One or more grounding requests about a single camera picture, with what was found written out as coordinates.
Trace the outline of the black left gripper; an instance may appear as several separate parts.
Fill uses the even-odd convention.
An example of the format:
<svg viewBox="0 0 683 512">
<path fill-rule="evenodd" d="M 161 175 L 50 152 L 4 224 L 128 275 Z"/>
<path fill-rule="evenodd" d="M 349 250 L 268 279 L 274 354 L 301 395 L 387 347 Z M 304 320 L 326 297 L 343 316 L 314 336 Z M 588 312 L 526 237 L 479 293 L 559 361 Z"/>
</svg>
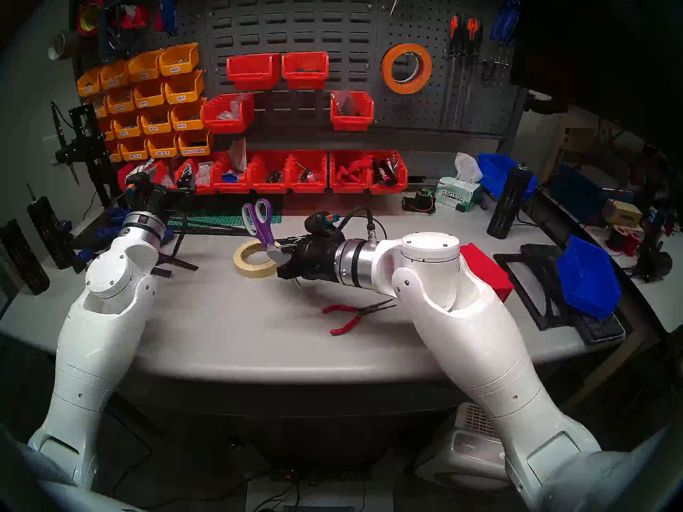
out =
<svg viewBox="0 0 683 512">
<path fill-rule="evenodd" d="M 143 163 L 136 166 L 130 176 L 148 175 L 151 163 Z M 150 178 L 146 179 L 146 210 L 179 210 L 186 201 L 195 196 L 193 186 L 193 166 L 191 162 L 186 162 L 180 170 L 180 175 L 176 181 L 177 188 L 162 184 L 153 183 Z"/>
</svg>

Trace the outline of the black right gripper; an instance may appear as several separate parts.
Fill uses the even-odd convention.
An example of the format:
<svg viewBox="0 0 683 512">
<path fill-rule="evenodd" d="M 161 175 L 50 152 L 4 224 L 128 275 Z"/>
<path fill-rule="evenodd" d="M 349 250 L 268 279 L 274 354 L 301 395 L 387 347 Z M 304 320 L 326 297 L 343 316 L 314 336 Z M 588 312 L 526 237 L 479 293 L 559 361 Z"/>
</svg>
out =
<svg viewBox="0 0 683 512">
<path fill-rule="evenodd" d="M 277 276 L 301 288 L 299 278 L 310 281 L 338 283 L 335 260 L 338 248 L 343 244 L 340 236 L 323 237 L 306 235 L 294 244 L 283 246 L 266 244 L 266 254 L 277 265 L 285 265 L 292 259 L 291 266 L 278 266 Z"/>
</svg>

